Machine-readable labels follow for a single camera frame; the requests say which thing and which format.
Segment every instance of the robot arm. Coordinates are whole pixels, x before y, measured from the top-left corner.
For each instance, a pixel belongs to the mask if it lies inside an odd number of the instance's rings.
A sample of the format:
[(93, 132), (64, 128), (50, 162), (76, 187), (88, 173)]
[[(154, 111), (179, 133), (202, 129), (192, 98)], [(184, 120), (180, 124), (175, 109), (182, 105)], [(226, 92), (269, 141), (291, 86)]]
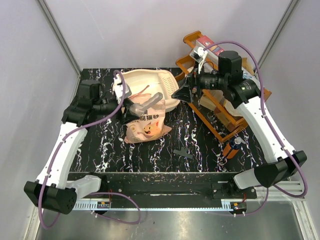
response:
[[(226, 184), (231, 195), (237, 191), (262, 185), (266, 188), (292, 176), (296, 167), (288, 157), (285, 150), (292, 155), (301, 166), (307, 156), (303, 151), (296, 151), (286, 140), (269, 111), (265, 108), (265, 115), (260, 106), (261, 92), (256, 83), (251, 79), (243, 78), (242, 59), (236, 51), (223, 51), (218, 57), (218, 71), (206, 73), (202, 71), (202, 63), (206, 58), (201, 47), (195, 48), (190, 56), (195, 59), (193, 71), (186, 76), (183, 85), (171, 96), (174, 99), (193, 102), (193, 88), (196, 88), (198, 97), (202, 89), (222, 90), (223, 96), (231, 102), (252, 129), (261, 145), (267, 164), (238, 173)], [(281, 147), (271, 128), (265, 120), (268, 117), (276, 133), (284, 142)]]
[[(64, 111), (62, 124), (56, 144), (41, 173), (35, 182), (27, 181), (24, 192), (38, 207), (40, 189), (43, 187), (45, 177), (48, 176), (44, 187), (42, 207), (62, 214), (69, 214), (74, 208), (76, 201), (98, 191), (107, 192), (108, 184), (105, 176), (98, 173), (89, 173), (85, 177), (73, 182), (67, 182), (71, 164), (75, 158), (78, 148), (88, 133), (87, 128), (75, 131), (64, 141), (64, 137), (71, 131), (81, 126), (93, 123), (98, 115), (108, 115), (113, 112), (123, 96), (123, 85), (119, 77), (114, 78), (113, 92), (114, 98), (107, 100), (100, 97), (101, 84), (95, 80), (84, 80), (79, 84), (77, 95), (72, 100), (70, 106)], [(131, 95), (129, 86), (125, 85), (125, 99), (123, 102), (124, 112), (119, 110), (116, 114), (121, 124), (138, 120), (143, 112), (163, 98), (162, 93), (157, 92), (143, 104), (133, 103), (128, 97)], [(52, 164), (50, 174), (51, 159), (56, 153), (55, 161)]]

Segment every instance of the gray wall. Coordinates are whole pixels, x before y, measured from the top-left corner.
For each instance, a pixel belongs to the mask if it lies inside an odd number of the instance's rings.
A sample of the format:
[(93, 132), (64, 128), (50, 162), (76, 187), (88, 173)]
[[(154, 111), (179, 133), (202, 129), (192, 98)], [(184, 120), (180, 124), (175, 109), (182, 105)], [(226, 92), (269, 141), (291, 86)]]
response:
[(46, 0), (81, 68), (174, 67), (200, 30), (260, 57), (290, 0)]
[(269, 110), (275, 122), (308, 160), (303, 166), (306, 196), (320, 233), (320, 1), (303, 0), (262, 66), (265, 86), (272, 91)]
[(35, 0), (0, 2), (0, 36), (0, 233), (18, 240), (77, 76)]

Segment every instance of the purple cable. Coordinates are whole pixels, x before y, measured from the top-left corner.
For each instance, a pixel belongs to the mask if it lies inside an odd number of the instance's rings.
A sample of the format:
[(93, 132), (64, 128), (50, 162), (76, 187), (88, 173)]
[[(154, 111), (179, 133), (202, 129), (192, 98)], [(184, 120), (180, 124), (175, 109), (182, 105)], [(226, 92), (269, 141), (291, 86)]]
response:
[(112, 117), (120, 110), (120, 108), (122, 107), (122, 105), (123, 105), (123, 103), (124, 103), (124, 100), (125, 100), (125, 95), (126, 95), (126, 83), (125, 83), (124, 76), (122, 75), (122, 73), (121, 73), (119, 70), (115, 70), (115, 71), (113, 72), (113, 76), (114, 76), (114, 77), (116, 77), (117, 74), (119, 74), (119, 76), (120, 76), (120, 78), (121, 78), (121, 82), (122, 82), (122, 86), (123, 86), (123, 90), (122, 90), (123, 94), (122, 94), (120, 103), (119, 103), (119, 105), (116, 107), (116, 109), (115, 109), (112, 113), (110, 113), (109, 115), (107, 115), (106, 117), (102, 118), (101, 120), (98, 120), (98, 121), (95, 121), (95, 122), (92, 122), (92, 123), (89, 123), (89, 124), (80, 126), (80, 127), (76, 128), (76, 129), (72, 130), (72, 131), (69, 132), (68, 134), (66, 134), (66, 135), (64, 136), (64, 138), (62, 139), (62, 141), (58, 144), (57, 148), (55, 149), (55, 151), (54, 151), (54, 153), (53, 153), (53, 155), (52, 155), (51, 161), (50, 161), (49, 166), (48, 166), (47, 171), (46, 171), (47, 176), (44, 177), (44, 181), (43, 181), (42, 186), (41, 186), (41, 189), (40, 189), (39, 200), (38, 200), (38, 213), (39, 213), (40, 224), (41, 224), (41, 226), (42, 226), (44, 229), (46, 229), (46, 230), (52, 228), (52, 227), (56, 224), (56, 222), (57, 222), (57, 220), (58, 220), (58, 218), (59, 218), (59, 216), (60, 216), (60, 213), (58, 213), (57, 216), (55, 217), (54, 221), (53, 221), (50, 225), (46, 225), (45, 222), (44, 222), (44, 216), (43, 216), (43, 213), (42, 213), (42, 200), (43, 200), (43, 197), (44, 197), (44, 191), (45, 191), (45, 187), (46, 187), (46, 185), (47, 185), (47, 181), (48, 181), (48, 178), (49, 178), (49, 175), (50, 175), (50, 172), (51, 172), (51, 168), (52, 168), (52, 166), (53, 166), (53, 164), (54, 164), (54, 162), (55, 162), (56, 156), (57, 156), (57, 154), (58, 154), (58, 152), (59, 152), (62, 144), (67, 140), (67, 138), (68, 138), (70, 135), (72, 135), (73, 133), (75, 133), (75, 132), (77, 132), (77, 131), (79, 131), (79, 130), (81, 130), (81, 129), (88, 128), (88, 127), (92, 127), (92, 126), (94, 126), (94, 125), (98, 125), (98, 124), (100, 124), (100, 123), (103, 123), (103, 122), (107, 121), (108, 119), (112, 118)]
[[(257, 212), (259, 212), (266, 205), (268, 197), (269, 197), (269, 188), (266, 189), (265, 199), (264, 199), (263, 203), (261, 204), (261, 206), (258, 209), (254, 210), (252, 212), (246, 213), (245, 215), (236, 215), (236, 216), (237, 217), (245, 217), (245, 216), (250, 216), (250, 215), (256, 214)], [(211, 213), (211, 214), (214, 214), (214, 215), (218, 215), (218, 216), (222, 216), (222, 217), (235, 217), (234, 215), (220, 214), (220, 213), (217, 213), (217, 212), (210, 212), (209, 211), (208, 213)]]
[[(262, 79), (262, 75), (261, 75), (261, 72), (260, 72), (260, 68), (258, 66), (258, 62), (257, 60), (255, 59), (255, 57), (253, 56), (253, 54), (245, 47), (243, 46), (242, 44), (236, 42), (236, 41), (219, 41), (219, 42), (216, 42), (216, 43), (213, 43), (211, 44), (210, 46), (207, 46), (205, 47), (203, 50), (206, 51), (208, 50), (209, 48), (213, 47), (213, 46), (216, 46), (216, 45), (219, 45), (219, 44), (234, 44), (234, 45), (237, 45), (239, 46), (240, 48), (242, 48), (243, 50), (245, 50), (249, 56), (251, 57), (251, 59), (253, 60), (254, 62), (254, 65), (255, 65), (255, 69), (257, 71), (257, 74), (258, 74), (258, 77), (259, 77), (259, 81), (260, 81), (260, 87), (261, 87), (261, 96), (260, 96), (260, 105), (261, 105), (261, 111), (262, 111), (262, 114), (265, 116), (266, 115), (266, 111), (265, 111), (265, 99), (264, 99), (264, 81)], [(275, 128), (272, 126), (272, 123), (270, 122), (269, 118), (267, 116), (264, 117), (266, 123), (269, 125), (271, 131), (273, 132), (275, 138), (278, 140), (280, 146), (282, 148), (285, 147), (285, 144), (282, 142), (281, 138), (279, 137), (277, 131), (275, 130)], [(300, 176), (301, 176), (301, 179), (302, 179), (302, 182), (303, 182), (303, 186), (304, 186), (304, 190), (301, 194), (299, 195), (294, 195), (290, 192), (287, 192), (285, 190), (283, 190), (282, 188), (278, 187), (277, 185), (274, 185), (275, 188), (277, 188), (279, 191), (283, 192), (284, 194), (290, 196), (290, 197), (293, 197), (293, 198), (302, 198), (304, 197), (307, 192), (308, 192), (308, 184), (307, 184), (307, 179), (306, 179), (306, 176), (305, 174), (302, 172), (299, 164), (297, 163), (297, 161), (294, 159), (294, 157), (290, 154), (290, 152), (288, 150), (284, 150), (284, 152), (288, 155), (288, 157), (291, 159), (291, 161), (293, 162), (294, 166), (296, 167), (296, 169), (298, 170)]]
[(121, 224), (130, 224), (130, 225), (134, 225), (134, 224), (138, 224), (141, 222), (141, 210), (140, 208), (138, 207), (138, 205), (136, 204), (135, 201), (133, 201), (130, 197), (122, 194), (122, 193), (117, 193), (117, 192), (93, 192), (93, 193), (90, 193), (90, 195), (117, 195), (117, 196), (121, 196), (121, 197), (124, 197), (125, 199), (128, 199), (134, 206), (135, 208), (138, 210), (138, 213), (139, 213), (139, 218), (137, 221), (122, 221), (120, 219), (117, 219), (117, 218), (113, 218), (113, 217), (110, 217), (110, 216), (102, 216), (102, 215), (99, 215), (99, 214), (96, 214), (96, 216), (98, 217), (101, 217), (101, 218), (104, 218), (104, 219), (109, 219), (109, 220), (113, 220), (113, 221), (116, 221), (118, 223), (121, 223)]

